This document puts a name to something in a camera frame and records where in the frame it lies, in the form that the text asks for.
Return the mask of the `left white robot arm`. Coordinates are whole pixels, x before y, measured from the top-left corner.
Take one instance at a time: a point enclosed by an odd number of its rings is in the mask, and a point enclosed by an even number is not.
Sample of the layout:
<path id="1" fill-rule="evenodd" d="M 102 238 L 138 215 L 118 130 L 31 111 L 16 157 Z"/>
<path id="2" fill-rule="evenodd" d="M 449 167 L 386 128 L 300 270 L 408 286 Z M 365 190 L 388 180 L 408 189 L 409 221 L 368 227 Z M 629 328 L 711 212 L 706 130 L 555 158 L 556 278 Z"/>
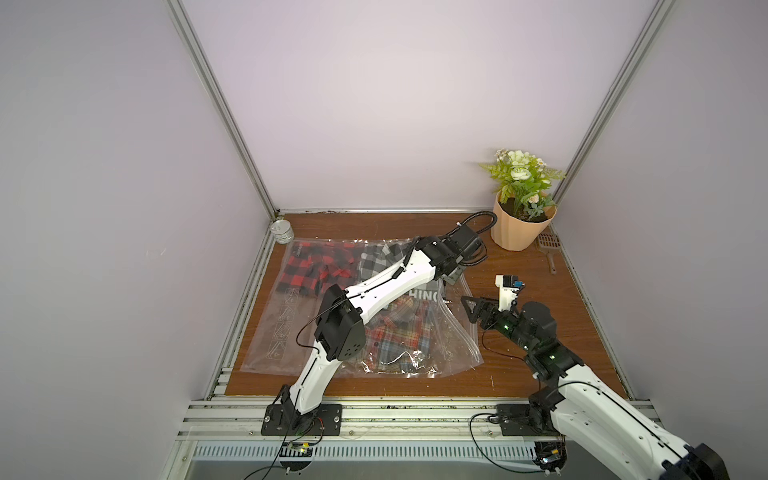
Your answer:
<path id="1" fill-rule="evenodd" d="M 441 236 L 416 237 L 400 248 L 401 256 L 375 275 L 354 284 L 334 283 L 322 297 L 319 311 L 309 323 L 313 342 L 296 381 L 280 391 L 280 405 L 294 422 L 311 416 L 344 361 L 366 343 L 366 326 L 411 290 L 436 280 L 454 281 L 465 269 L 483 262 L 487 249 L 467 221 Z"/>

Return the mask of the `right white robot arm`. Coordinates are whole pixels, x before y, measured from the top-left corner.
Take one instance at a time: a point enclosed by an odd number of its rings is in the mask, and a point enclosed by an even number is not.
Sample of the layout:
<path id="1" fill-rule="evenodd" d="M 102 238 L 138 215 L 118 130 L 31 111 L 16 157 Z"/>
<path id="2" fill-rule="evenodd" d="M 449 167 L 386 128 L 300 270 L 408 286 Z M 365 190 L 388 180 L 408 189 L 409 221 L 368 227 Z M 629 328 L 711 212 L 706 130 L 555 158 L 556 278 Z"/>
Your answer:
<path id="1" fill-rule="evenodd" d="M 539 302 L 503 308 L 464 296 L 470 322 L 496 330 L 525 351 L 541 390 L 529 398 L 536 427 L 576 442 L 621 479 L 726 479 L 724 460 L 650 420 L 605 384 L 557 337 L 550 309 Z"/>

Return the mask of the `clear plastic vacuum bag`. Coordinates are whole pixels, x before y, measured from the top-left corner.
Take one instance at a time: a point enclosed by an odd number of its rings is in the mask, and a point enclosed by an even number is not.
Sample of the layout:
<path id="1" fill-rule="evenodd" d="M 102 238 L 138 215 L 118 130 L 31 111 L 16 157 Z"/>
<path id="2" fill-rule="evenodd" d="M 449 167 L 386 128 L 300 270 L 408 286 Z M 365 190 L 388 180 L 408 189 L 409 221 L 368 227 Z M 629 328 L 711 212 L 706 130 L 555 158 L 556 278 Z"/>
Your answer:
<path id="1" fill-rule="evenodd" d="M 440 378 L 483 362 L 478 328 L 461 305 L 467 281 L 438 278 L 384 303 L 369 320 L 364 301 L 405 278 L 413 241 L 296 239 L 286 248 L 241 371 L 297 375 L 311 355 L 338 360 L 348 377 Z"/>

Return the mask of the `black white plaid shirt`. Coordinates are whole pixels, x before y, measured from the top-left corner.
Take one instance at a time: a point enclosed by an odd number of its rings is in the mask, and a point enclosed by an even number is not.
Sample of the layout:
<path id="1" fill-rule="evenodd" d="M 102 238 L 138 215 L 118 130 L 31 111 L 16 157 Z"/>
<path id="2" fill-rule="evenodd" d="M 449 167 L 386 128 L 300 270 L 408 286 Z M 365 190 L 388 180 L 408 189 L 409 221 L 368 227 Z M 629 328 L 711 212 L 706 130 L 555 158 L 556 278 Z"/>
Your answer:
<path id="1" fill-rule="evenodd" d="M 358 262 L 357 282 L 367 281 L 403 259 L 409 245 L 409 241 L 397 240 L 365 243 Z M 431 302 L 443 299 L 442 287 L 437 280 L 411 289 L 408 295 L 414 299 Z"/>

